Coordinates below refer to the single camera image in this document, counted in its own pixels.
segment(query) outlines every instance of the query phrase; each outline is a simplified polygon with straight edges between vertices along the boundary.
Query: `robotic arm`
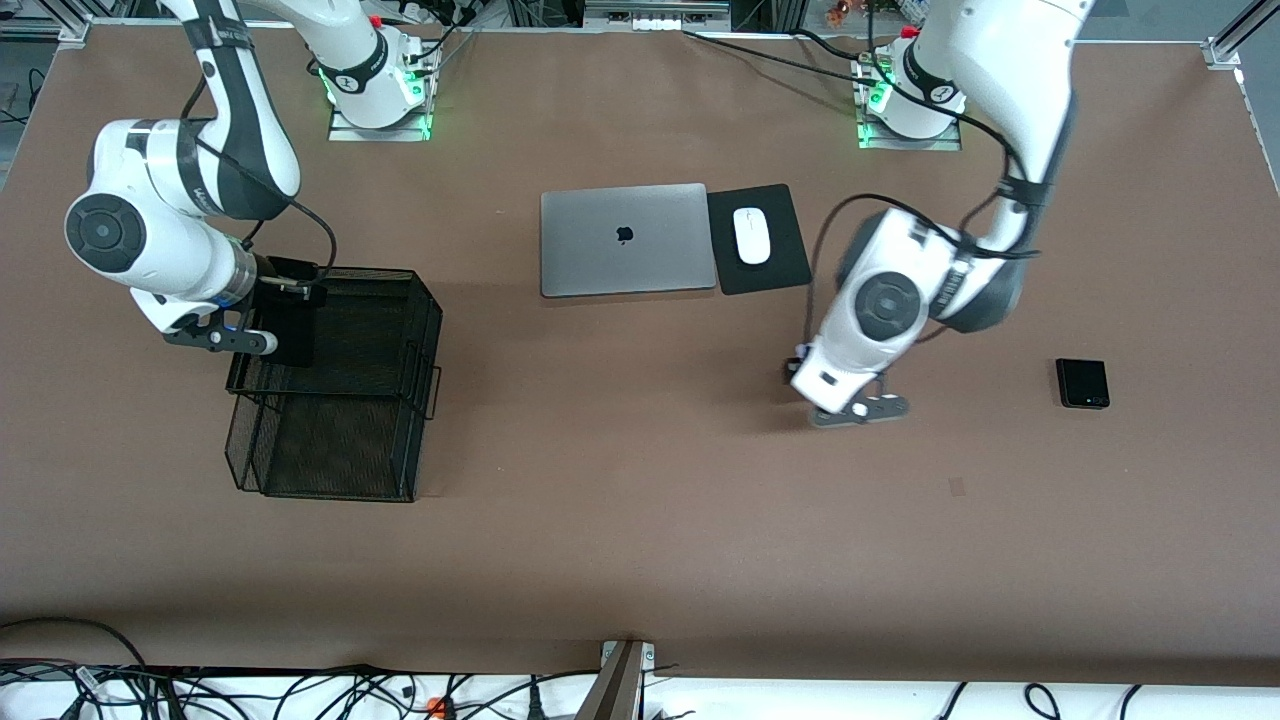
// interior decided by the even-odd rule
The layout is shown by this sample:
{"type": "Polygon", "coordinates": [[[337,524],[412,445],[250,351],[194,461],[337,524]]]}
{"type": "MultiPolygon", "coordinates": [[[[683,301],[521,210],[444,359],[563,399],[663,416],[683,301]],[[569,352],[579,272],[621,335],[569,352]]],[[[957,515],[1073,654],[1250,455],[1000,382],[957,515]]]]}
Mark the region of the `robotic arm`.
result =
{"type": "MultiPolygon", "coordinates": [[[[202,218],[270,220],[298,192],[297,156],[280,127],[236,0],[161,0],[182,22],[218,109],[212,119],[115,120],[99,133],[90,187],[67,213],[72,251],[129,287],[166,340],[268,354],[273,334],[200,325],[241,306],[275,269],[202,218]]],[[[358,0],[256,0],[291,19],[356,124],[394,123],[412,92],[420,41],[374,28],[358,0]]]]}
{"type": "MultiPolygon", "coordinates": [[[[837,272],[840,292],[791,379],[819,409],[865,418],[855,398],[911,347],[929,318],[972,333],[1012,311],[1027,265],[1019,258],[1034,243],[1070,136],[1071,47],[1092,4],[934,0],[920,35],[890,46],[901,92],[952,111],[972,101],[1002,131],[1014,163],[982,237],[929,227],[897,209],[858,229],[837,272]]],[[[951,122],[896,91],[881,117],[899,135],[919,138],[951,122]]]]}

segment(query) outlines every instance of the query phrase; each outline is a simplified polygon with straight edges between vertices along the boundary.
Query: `brown tabletop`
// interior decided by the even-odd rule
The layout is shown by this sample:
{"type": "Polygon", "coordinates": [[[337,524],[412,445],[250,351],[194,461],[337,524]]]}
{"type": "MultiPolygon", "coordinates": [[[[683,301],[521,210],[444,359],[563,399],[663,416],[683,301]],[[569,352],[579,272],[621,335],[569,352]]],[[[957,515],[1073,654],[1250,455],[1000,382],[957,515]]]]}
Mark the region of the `brown tabletop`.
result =
{"type": "MultiPolygon", "coordinates": [[[[676,33],[485,33],[430,142],[330,143],[301,40],[256,37],[340,263],[411,268],[445,310],[424,497],[238,492],[229,357],[165,345],[68,251],[97,129],[197,79],[179,29],[99,27],[0,193],[4,618],[108,620],[156,664],[527,673],[634,634],[690,674],[1280,680],[1280,200],[1196,46],[1079,49],[1018,313],[906,355],[908,419],[819,432],[780,380],[803,290],[545,301],[540,193],[782,182],[812,243],[852,192],[954,223],[993,143],[859,150],[845,82],[676,33]],[[1059,356],[1106,360],[1114,406],[1060,407],[1059,356]]],[[[822,307],[874,210],[837,223],[822,307]]],[[[294,213],[257,247],[324,252],[294,213]]],[[[0,650],[124,660],[69,630],[0,650]]]]}

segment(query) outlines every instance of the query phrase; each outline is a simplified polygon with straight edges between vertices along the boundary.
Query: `black smartphone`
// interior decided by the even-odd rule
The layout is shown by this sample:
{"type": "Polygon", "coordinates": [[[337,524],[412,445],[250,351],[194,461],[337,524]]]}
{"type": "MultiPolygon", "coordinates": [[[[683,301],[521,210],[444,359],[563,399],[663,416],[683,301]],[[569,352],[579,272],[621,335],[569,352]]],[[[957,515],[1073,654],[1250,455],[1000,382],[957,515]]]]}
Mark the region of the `black smartphone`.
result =
{"type": "Polygon", "coordinates": [[[1111,405],[1107,392],[1107,369],[1101,360],[1057,359],[1057,389],[1066,407],[1093,407],[1101,410],[1111,405]]]}

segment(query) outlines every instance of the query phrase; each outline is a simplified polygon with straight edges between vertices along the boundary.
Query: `laptop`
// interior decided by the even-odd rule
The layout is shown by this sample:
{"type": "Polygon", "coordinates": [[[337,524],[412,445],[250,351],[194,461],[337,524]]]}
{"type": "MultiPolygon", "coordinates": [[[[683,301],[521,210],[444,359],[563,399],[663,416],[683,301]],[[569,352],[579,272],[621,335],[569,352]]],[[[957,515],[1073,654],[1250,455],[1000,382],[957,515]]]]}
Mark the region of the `laptop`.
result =
{"type": "Polygon", "coordinates": [[[543,296],[716,287],[701,183],[543,193],[543,296]]]}

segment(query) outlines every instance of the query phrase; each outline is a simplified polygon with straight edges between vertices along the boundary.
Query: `mouse pad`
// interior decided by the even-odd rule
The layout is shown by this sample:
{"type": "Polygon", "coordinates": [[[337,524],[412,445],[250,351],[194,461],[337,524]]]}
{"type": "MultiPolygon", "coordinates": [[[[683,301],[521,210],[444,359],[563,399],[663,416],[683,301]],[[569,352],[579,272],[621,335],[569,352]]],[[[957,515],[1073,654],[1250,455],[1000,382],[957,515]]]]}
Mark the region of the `mouse pad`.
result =
{"type": "Polygon", "coordinates": [[[780,287],[809,284],[809,255],[800,237],[800,223],[791,205],[791,190],[785,184],[749,187],[707,195],[712,223],[712,251],[724,295],[741,295],[780,287]],[[737,256],[733,236],[733,210],[759,208],[769,225],[769,259],[748,265],[737,256]]]}

